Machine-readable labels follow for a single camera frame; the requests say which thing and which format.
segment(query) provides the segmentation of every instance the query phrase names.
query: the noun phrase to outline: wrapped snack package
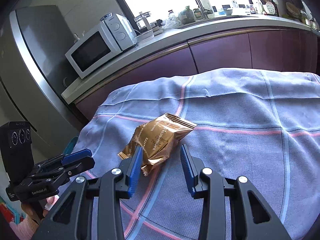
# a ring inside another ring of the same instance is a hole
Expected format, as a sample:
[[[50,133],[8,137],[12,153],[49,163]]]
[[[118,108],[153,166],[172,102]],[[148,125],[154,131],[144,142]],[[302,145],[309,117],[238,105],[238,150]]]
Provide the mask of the wrapped snack package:
[[[122,152],[121,159],[131,156],[137,145],[143,148],[141,169],[147,176],[152,169],[170,157],[170,152],[178,142],[190,133],[196,124],[173,114],[163,114],[160,117],[139,125]]]

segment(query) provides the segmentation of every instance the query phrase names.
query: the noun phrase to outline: silver screw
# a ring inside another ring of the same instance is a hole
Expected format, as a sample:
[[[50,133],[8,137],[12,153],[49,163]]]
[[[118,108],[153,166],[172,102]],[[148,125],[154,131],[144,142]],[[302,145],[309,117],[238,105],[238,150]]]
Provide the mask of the silver screw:
[[[115,168],[115,169],[113,169],[113,170],[111,171],[111,173],[114,174],[114,175],[118,175],[118,174],[121,173],[121,169]]]
[[[212,173],[212,170],[210,168],[203,168],[202,172],[206,175],[210,175]]]
[[[84,177],[79,176],[76,178],[76,183],[82,183],[82,182],[84,182]]]
[[[240,176],[240,177],[239,177],[239,181],[240,181],[241,183],[246,183],[246,182],[248,181],[248,178],[245,177],[245,176]]]

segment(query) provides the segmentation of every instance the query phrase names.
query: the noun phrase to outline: triangular cutout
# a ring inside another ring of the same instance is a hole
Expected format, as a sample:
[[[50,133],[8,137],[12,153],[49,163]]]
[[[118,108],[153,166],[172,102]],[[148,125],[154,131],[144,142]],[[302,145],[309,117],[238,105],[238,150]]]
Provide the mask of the triangular cutout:
[[[248,197],[250,201],[253,222],[255,224],[268,222],[270,220],[270,216],[252,191],[248,191]]]
[[[72,205],[73,201],[75,199],[76,192],[73,191],[66,201],[62,204],[62,206],[59,208],[57,213],[53,216],[53,221],[61,224],[69,224],[70,223],[70,217],[71,217],[71,211],[72,211]]]

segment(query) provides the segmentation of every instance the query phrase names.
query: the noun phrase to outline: countertop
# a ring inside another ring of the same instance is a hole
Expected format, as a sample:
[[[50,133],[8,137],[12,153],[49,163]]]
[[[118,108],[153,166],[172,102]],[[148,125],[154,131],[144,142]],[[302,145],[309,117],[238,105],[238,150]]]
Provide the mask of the countertop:
[[[311,27],[288,20],[285,18],[253,15],[243,18],[228,18],[214,20],[211,22],[199,23],[183,29],[169,29],[155,36],[153,39],[139,43],[136,47],[118,55],[114,59],[108,61],[100,68],[89,74],[84,79],[77,78],[66,90],[61,94],[68,104],[72,103],[79,96],[92,88],[94,85],[116,72],[117,70],[128,66],[129,64],[142,59],[164,48],[169,48],[183,42],[187,42],[197,37],[205,36],[212,33],[219,33],[227,30],[248,27],[290,27],[302,30],[312,31],[320,36],[320,33],[311,29]]]

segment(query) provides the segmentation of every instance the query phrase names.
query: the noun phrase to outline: white microwave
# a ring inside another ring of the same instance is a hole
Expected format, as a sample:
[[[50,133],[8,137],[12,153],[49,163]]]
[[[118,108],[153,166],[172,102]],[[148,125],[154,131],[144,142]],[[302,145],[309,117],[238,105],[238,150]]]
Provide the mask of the white microwave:
[[[65,54],[80,78],[137,44],[128,19],[109,13]]]

